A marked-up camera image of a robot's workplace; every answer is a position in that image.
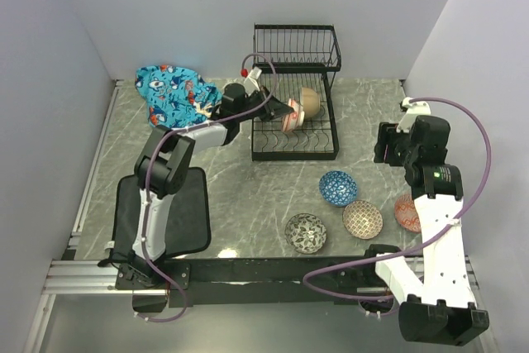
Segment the black leaf pattern bowl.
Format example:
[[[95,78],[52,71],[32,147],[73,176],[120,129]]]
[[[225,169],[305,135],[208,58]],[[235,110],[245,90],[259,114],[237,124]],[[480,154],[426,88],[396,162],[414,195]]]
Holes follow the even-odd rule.
[[[326,226],[311,213],[291,217],[284,228],[285,240],[295,251],[304,255],[316,254],[326,244]]]

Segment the white beige bowl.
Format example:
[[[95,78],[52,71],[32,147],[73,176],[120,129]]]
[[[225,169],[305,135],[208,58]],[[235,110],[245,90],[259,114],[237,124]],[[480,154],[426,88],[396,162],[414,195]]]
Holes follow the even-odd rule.
[[[300,88],[300,103],[307,119],[315,117],[320,111],[320,98],[318,93],[308,87]]]

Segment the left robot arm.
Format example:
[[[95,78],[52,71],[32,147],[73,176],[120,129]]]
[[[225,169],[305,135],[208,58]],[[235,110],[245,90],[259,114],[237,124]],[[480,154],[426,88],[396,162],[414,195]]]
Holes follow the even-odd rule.
[[[156,288],[163,281],[177,284],[162,265],[165,235],[170,206],[184,186],[193,154],[228,145],[246,120],[257,117],[267,122],[296,112],[293,105],[282,103],[267,88],[250,83],[255,86],[252,93],[240,83],[226,85],[222,100],[205,122],[173,130],[157,126],[146,142],[135,165],[141,207],[136,238],[126,260],[146,288]]]

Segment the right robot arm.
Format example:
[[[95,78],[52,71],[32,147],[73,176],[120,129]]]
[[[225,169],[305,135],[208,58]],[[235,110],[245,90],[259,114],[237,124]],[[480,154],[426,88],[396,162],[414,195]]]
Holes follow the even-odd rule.
[[[464,346],[488,330],[489,317],[469,283],[459,214],[464,191],[460,170],[446,163],[449,135],[449,122],[439,117],[418,116],[407,131],[380,123],[374,162],[405,171],[420,222],[423,276],[380,249],[362,275],[368,284],[388,285],[405,341]]]

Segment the orange floral bowl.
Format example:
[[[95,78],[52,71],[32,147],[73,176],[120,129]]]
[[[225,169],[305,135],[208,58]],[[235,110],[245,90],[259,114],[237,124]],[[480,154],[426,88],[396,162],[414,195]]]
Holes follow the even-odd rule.
[[[281,131],[284,133],[291,132],[303,125],[305,111],[303,105],[293,98],[288,100],[288,106],[293,109],[291,113],[285,115],[282,119]]]

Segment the black wire dish rack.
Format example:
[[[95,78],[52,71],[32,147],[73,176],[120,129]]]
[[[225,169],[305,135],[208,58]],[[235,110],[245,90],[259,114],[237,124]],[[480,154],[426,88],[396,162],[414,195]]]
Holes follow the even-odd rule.
[[[283,131],[280,119],[251,127],[253,161],[335,160],[339,153],[331,88],[341,70],[341,49],[336,29],[325,24],[254,24],[253,51],[265,55],[275,67],[279,87],[274,96],[286,103],[301,102],[302,89],[319,97],[315,116],[293,131]]]

